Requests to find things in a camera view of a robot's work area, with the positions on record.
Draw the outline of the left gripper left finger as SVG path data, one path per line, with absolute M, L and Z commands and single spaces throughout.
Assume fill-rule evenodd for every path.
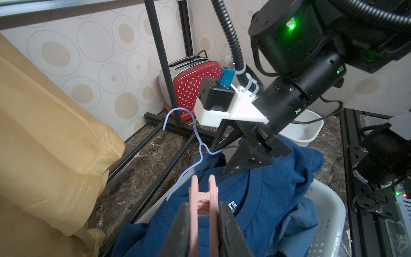
M 189 249 L 189 203 L 182 203 L 173 220 L 158 257 L 187 257 Z

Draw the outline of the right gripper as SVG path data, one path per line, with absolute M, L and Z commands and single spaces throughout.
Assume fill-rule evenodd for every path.
M 225 166 L 222 176 L 230 177 L 242 171 L 273 164 L 272 157 L 287 157 L 292 150 L 279 136 L 263 123 L 242 122 L 242 130 L 236 121 L 222 120 L 210 146 L 211 152 L 228 147 L 243 135 L 244 139 Z

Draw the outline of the slate blue t-shirt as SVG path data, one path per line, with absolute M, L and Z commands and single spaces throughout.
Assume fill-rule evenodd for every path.
M 274 231 L 266 257 L 306 257 L 319 225 L 315 204 L 303 198 Z

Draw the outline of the dark blue t-shirt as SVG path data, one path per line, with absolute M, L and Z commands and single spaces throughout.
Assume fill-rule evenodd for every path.
M 270 239 L 283 218 L 305 197 L 314 173 L 324 163 L 323 154 L 285 140 L 292 150 L 287 157 L 274 159 L 273 164 L 246 170 L 225 178 L 223 153 L 196 157 L 195 174 L 200 191 L 208 189 L 213 175 L 219 189 L 218 199 L 227 203 L 245 238 L 257 257 L 265 257 Z M 179 206 L 189 200 L 190 182 L 175 190 L 160 205 L 150 222 L 123 227 L 112 255 L 114 257 L 155 257 L 171 228 Z

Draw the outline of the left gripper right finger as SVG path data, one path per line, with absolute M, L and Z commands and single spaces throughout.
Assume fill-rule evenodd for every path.
M 253 257 L 227 203 L 219 202 L 218 240 L 220 257 Z

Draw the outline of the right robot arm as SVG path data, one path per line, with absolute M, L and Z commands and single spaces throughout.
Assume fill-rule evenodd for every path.
M 263 55 L 273 68 L 274 81 L 264 86 L 245 64 L 224 2 L 212 5 L 239 83 L 268 120 L 234 122 L 234 137 L 244 141 L 223 171 L 227 177 L 290 155 L 280 131 L 331 87 L 342 86 L 348 65 L 374 73 L 411 51 L 410 1 L 268 1 L 248 29 L 255 67 Z

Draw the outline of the salmon pink clothespin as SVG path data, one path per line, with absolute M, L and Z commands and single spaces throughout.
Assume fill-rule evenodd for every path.
M 218 256 L 218 187 L 215 176 L 209 176 L 208 191 L 199 191 L 199 181 L 196 175 L 191 178 L 189 188 L 189 253 L 192 257 L 199 255 L 199 226 L 200 216 L 209 218 L 209 255 Z

